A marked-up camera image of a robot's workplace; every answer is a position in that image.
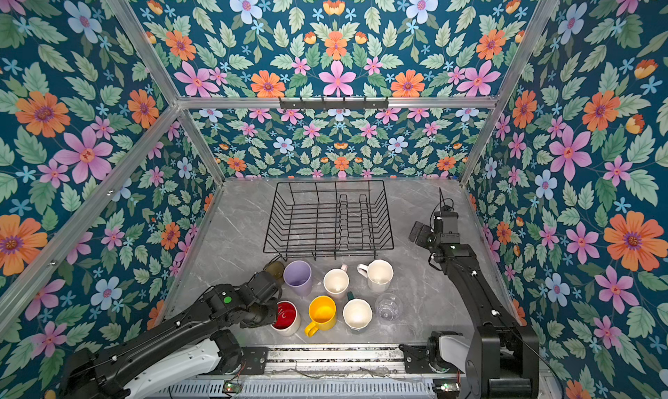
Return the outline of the white mug red interior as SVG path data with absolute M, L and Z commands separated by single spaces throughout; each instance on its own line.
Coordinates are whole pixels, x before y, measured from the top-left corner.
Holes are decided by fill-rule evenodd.
M 271 326 L 281 336 L 293 336 L 301 326 L 301 316 L 294 303 L 280 301 L 277 304 L 277 317 Z

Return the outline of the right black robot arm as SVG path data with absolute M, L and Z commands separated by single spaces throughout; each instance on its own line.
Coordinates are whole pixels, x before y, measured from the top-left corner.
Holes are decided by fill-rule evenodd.
M 439 398 L 536 398 L 539 396 L 538 336 L 502 305 L 468 244 L 460 242 L 459 215 L 445 208 L 430 224 L 414 223 L 409 241 L 430 252 L 429 265 L 459 293 L 473 325 L 471 341 L 454 332 L 435 331 L 427 351 L 431 365 L 455 367 L 457 390 Z

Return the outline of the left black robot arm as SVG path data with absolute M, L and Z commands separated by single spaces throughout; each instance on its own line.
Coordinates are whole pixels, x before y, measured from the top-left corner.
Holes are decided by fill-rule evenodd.
M 267 271 L 245 284 L 217 284 L 186 310 L 128 342 L 82 349 L 64 365 L 61 398 L 144 398 L 193 376 L 235 374 L 247 364 L 234 326 L 274 324 L 282 285 Z

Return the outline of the dark green mug white interior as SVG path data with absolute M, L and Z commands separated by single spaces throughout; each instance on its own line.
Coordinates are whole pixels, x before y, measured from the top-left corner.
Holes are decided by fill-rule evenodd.
M 364 299 L 356 298 L 351 291 L 346 294 L 346 298 L 343 309 L 345 324 L 353 331 L 365 330 L 372 321 L 372 307 Z

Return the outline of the white ceramic mug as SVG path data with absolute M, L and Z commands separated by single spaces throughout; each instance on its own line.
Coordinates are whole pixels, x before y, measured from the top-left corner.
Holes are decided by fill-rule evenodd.
M 386 292 L 394 277 L 393 266 L 382 259 L 359 264 L 357 272 L 366 279 L 369 289 L 374 293 Z

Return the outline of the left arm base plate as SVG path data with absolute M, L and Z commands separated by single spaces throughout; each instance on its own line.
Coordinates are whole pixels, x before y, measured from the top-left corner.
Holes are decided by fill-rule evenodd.
M 260 376 L 265 372 L 268 363 L 267 347 L 242 347 L 236 356 L 233 376 Z

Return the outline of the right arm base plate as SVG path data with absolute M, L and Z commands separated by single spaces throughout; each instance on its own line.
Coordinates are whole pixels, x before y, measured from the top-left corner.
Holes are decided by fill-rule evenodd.
M 460 370 L 449 362 L 437 357 L 434 349 L 426 344 L 398 345 L 403 354 L 405 373 L 407 374 L 459 374 Z

